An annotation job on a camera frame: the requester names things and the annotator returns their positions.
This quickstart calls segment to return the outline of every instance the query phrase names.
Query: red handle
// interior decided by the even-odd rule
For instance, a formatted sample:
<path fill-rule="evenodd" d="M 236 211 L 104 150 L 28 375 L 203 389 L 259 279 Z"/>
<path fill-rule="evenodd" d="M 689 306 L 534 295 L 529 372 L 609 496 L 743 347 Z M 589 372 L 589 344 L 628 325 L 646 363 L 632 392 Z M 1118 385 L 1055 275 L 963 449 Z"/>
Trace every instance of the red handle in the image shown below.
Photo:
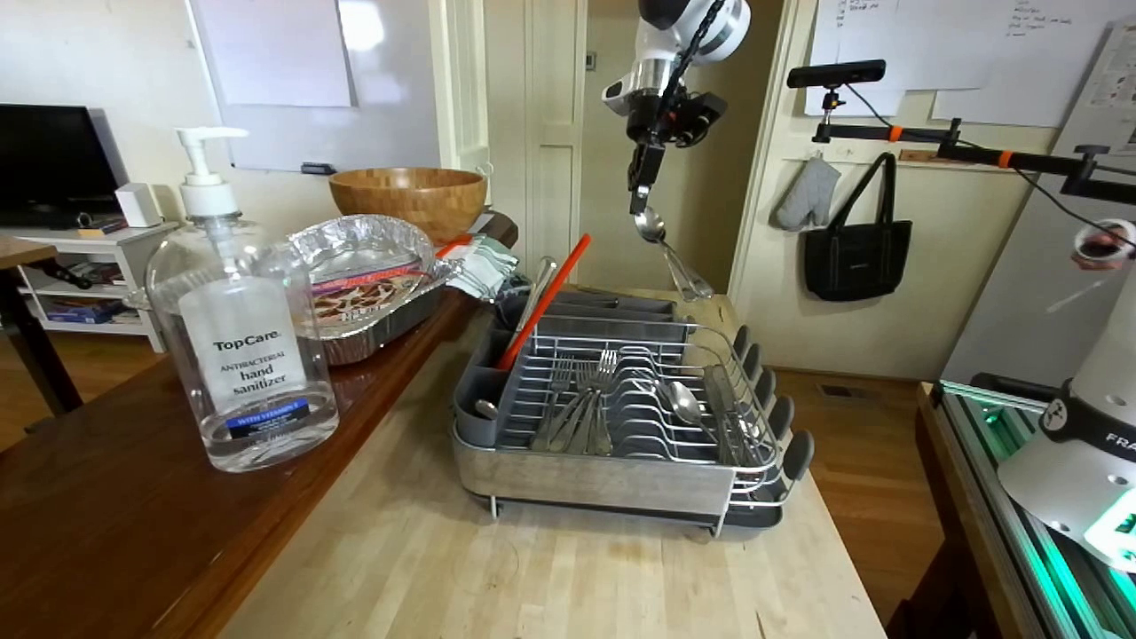
<path fill-rule="evenodd" d="M 518 354 L 526 351 L 526 339 L 532 338 L 534 322 L 542 320 L 542 312 L 557 300 L 559 288 L 566 283 L 571 268 L 579 266 L 579 260 L 589 253 L 594 235 L 579 235 L 579 242 L 571 243 L 564 266 L 553 272 L 553 279 L 542 288 L 532 314 L 521 322 L 521 330 L 507 339 L 505 354 L 498 357 L 498 369 L 507 372 Z"/>

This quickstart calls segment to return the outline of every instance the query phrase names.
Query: stainless steel dish rack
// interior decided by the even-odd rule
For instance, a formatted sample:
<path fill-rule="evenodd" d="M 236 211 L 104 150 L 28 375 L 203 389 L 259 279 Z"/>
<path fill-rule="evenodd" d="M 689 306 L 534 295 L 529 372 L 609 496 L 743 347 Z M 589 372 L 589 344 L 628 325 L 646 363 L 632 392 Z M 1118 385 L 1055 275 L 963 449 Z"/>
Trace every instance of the stainless steel dish rack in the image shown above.
<path fill-rule="evenodd" d="M 454 398 L 458 475 L 494 517 L 500 499 L 538 499 L 694 517 L 713 533 L 782 521 L 811 441 L 766 430 L 766 408 L 744 398 L 756 369 L 743 369 L 737 339 L 676 320 L 672 300 L 579 292 L 559 295 L 518 364 L 498 372 L 507 338 L 505 322 L 490 330 Z M 682 378 L 711 411 L 676 422 L 656 389 L 665 378 Z M 760 431 L 737 430 L 737 408 L 756 408 Z M 551 449 L 542 431 L 564 415 L 579 435 Z"/>

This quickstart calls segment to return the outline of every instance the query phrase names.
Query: hand sanitizer bottle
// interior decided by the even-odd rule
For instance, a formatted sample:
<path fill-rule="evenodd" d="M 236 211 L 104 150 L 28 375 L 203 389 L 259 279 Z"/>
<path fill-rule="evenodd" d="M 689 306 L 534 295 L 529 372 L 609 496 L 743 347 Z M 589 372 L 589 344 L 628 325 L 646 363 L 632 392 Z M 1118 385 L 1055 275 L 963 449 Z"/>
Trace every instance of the hand sanitizer bottle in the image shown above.
<path fill-rule="evenodd" d="M 177 131 L 192 160 L 181 183 L 183 228 L 149 260 L 146 292 L 168 354 L 214 467 L 250 473 L 287 460 L 336 430 L 333 385 L 310 306 L 301 256 L 241 209 L 206 165 L 206 139 L 243 139 L 241 126 Z"/>

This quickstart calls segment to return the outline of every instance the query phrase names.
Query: monitor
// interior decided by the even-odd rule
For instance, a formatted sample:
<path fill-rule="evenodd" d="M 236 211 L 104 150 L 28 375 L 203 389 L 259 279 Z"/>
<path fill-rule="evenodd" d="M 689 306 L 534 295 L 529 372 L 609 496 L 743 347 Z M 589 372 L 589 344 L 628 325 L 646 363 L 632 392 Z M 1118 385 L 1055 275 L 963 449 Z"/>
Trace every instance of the monitor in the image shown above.
<path fill-rule="evenodd" d="M 106 228 L 116 183 L 92 109 L 0 102 L 0 228 Z"/>

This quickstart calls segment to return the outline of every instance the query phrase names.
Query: wooden floor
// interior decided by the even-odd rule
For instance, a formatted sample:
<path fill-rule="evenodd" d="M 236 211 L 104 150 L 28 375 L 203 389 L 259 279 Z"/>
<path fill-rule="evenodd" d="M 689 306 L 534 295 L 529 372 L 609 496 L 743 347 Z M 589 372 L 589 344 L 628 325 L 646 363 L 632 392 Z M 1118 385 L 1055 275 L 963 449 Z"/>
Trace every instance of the wooden floor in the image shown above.
<path fill-rule="evenodd" d="M 133 338 L 53 338 L 53 344 L 84 399 L 155 363 Z M 887 620 L 942 544 L 912 431 L 914 382 L 782 372 L 776 389 L 794 398 L 794 425 L 815 431 L 815 486 Z M 0 449 L 46 415 L 0 339 Z"/>

